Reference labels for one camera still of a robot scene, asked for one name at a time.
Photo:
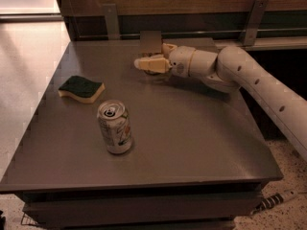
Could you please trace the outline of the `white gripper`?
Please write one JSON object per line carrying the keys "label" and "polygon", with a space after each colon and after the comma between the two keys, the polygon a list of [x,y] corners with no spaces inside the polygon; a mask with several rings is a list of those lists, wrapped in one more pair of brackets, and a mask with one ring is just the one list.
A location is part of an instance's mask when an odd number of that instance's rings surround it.
{"label": "white gripper", "polygon": [[163,56],[156,55],[138,58],[134,61],[134,66],[139,70],[152,70],[163,74],[169,72],[171,69],[173,75],[188,78],[190,61],[195,51],[196,49],[192,47],[178,47],[174,44],[163,43],[161,45]]}

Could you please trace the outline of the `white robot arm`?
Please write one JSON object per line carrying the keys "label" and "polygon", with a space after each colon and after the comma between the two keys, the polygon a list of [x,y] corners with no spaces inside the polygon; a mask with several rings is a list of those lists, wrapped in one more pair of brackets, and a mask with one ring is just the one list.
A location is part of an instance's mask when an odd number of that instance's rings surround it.
{"label": "white robot arm", "polygon": [[230,93],[244,88],[307,160],[307,101],[267,72],[245,50],[227,46],[218,53],[164,43],[161,52],[140,57],[143,71],[196,78],[215,90]]}

